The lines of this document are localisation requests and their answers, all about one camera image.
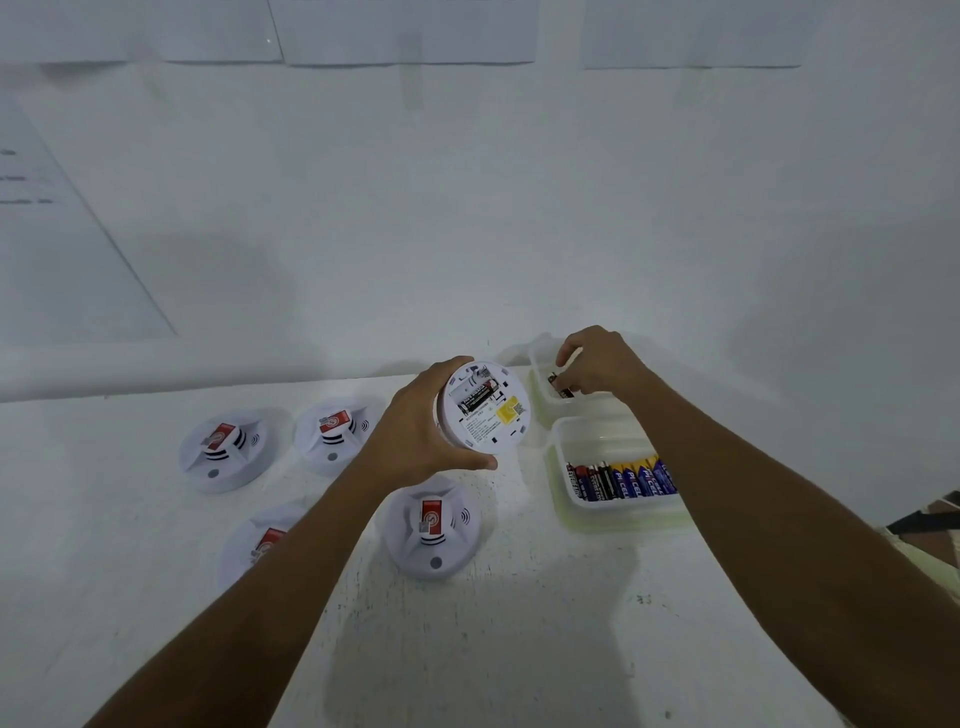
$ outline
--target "finger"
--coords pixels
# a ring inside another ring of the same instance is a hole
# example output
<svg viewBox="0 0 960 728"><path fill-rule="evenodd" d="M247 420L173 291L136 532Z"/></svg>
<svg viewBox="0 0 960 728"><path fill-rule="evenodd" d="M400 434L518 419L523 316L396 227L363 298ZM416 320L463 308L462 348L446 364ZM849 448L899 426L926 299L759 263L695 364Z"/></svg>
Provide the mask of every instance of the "finger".
<svg viewBox="0 0 960 728"><path fill-rule="evenodd" d="M495 471L499 463L492 455L466 448L445 446L444 464L450 471Z"/></svg>
<svg viewBox="0 0 960 728"><path fill-rule="evenodd" d="M473 361L472 356L454 356L446 361L438 361L420 372L410 385L423 387L425 390L437 394L446 384L446 381L453 376L453 373L470 361Z"/></svg>
<svg viewBox="0 0 960 728"><path fill-rule="evenodd" d="M553 388L558 392L569 389L571 392L579 390L583 383L580 381L579 360L573 362L565 372L560 372L553 380Z"/></svg>
<svg viewBox="0 0 960 728"><path fill-rule="evenodd" d="M562 367L566 364L566 360L570 358L570 355L576 352L584 345L585 334L587 330L584 328L575 333L571 333L566 337L564 342L560 345L560 350L557 352L557 366Z"/></svg>

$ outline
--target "right hand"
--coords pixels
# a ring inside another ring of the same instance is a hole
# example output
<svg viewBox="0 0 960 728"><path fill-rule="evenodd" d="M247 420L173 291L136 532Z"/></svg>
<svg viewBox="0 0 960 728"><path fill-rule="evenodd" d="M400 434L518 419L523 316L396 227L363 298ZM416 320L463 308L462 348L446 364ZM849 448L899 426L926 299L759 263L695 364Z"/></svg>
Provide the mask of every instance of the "right hand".
<svg viewBox="0 0 960 728"><path fill-rule="evenodd" d="M566 337L557 352L557 366L562 367L578 349L583 349L565 372L553 380L555 389L593 392L613 392L623 395L636 385L646 367L623 337L603 327L589 327Z"/></svg>

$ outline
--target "white smoke detector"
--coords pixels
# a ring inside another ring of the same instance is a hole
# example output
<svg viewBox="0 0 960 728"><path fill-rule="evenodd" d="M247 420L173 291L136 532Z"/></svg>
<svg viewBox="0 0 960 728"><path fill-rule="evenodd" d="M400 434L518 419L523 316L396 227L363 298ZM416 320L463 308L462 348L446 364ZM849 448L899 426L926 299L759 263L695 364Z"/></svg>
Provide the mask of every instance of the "white smoke detector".
<svg viewBox="0 0 960 728"><path fill-rule="evenodd" d="M379 409L370 402L322 401L297 419L294 447L310 470L335 477L364 446L379 420Z"/></svg>
<svg viewBox="0 0 960 728"><path fill-rule="evenodd" d="M480 546L480 509L469 492L442 475L391 496L383 541L401 571L445 579L467 565Z"/></svg>
<svg viewBox="0 0 960 728"><path fill-rule="evenodd" d="M490 361L471 361L437 396L437 422L453 445L496 455L530 428L530 398L519 377Z"/></svg>
<svg viewBox="0 0 960 728"><path fill-rule="evenodd" d="M305 513L303 506L287 503L260 511L237 526L217 560L217 591L222 594L233 586Z"/></svg>
<svg viewBox="0 0 960 728"><path fill-rule="evenodd" d="M180 443L180 469L206 493L232 491L270 467L271 440L263 415L225 412L194 427Z"/></svg>

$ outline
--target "sticker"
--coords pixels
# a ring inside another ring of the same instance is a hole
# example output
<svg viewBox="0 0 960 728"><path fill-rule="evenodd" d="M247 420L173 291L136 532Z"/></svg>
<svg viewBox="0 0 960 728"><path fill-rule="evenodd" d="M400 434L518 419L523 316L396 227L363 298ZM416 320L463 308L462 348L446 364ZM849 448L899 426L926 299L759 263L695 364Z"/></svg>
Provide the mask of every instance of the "sticker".
<svg viewBox="0 0 960 728"><path fill-rule="evenodd" d="M223 443L224 440L227 439L227 436L235 429L236 425L220 423L217 425L217 428L210 433L210 436L201 442L201 445L206 446L207 449L215 450L220 447L221 443Z"/></svg>
<svg viewBox="0 0 960 728"><path fill-rule="evenodd" d="M267 551L274 547L277 541L286 536L286 531L281 531L279 528L268 528L262 537L260 537L260 543L256 545L256 548L250 552L251 562L256 563L260 560L260 557L263 556Z"/></svg>
<svg viewBox="0 0 960 728"><path fill-rule="evenodd" d="M324 417L320 420L320 432L329 432L340 425L346 425L350 421L350 414L346 409L342 409L335 415Z"/></svg>
<svg viewBox="0 0 960 728"><path fill-rule="evenodd" d="M425 500L420 504L420 533L429 536L439 536L443 533L444 529L440 524L443 508L442 500Z"/></svg>
<svg viewBox="0 0 960 728"><path fill-rule="evenodd" d="M523 414L523 405L520 404L520 400L516 398L516 395L510 397L506 403L501 404L496 410L496 416L500 418L500 422L504 425L509 425L514 419Z"/></svg>

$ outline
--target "clear plastic box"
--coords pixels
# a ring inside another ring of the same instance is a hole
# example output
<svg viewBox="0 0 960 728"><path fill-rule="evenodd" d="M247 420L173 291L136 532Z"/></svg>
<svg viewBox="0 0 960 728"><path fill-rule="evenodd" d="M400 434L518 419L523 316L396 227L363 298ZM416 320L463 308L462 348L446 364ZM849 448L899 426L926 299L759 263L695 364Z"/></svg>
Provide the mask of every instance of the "clear plastic box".
<svg viewBox="0 0 960 728"><path fill-rule="evenodd" d="M573 492L566 475L566 464L589 465L601 460L607 463L638 460L656 451L646 433L633 416L591 418L564 417L553 424L550 445L556 453L557 468L564 480L570 502L585 513L597 515L636 511L645 514L682 514L686 512L679 495L623 498L615 500L583 500Z"/></svg>
<svg viewBox="0 0 960 728"><path fill-rule="evenodd" d="M530 398L540 424L549 428L561 417L606 415L629 415L627 406L609 392L592 395L576 394L573 399L564 399L547 381L552 372L561 372L556 365L557 352L564 342L551 334L544 334L531 342L527 350L530 356Z"/></svg>

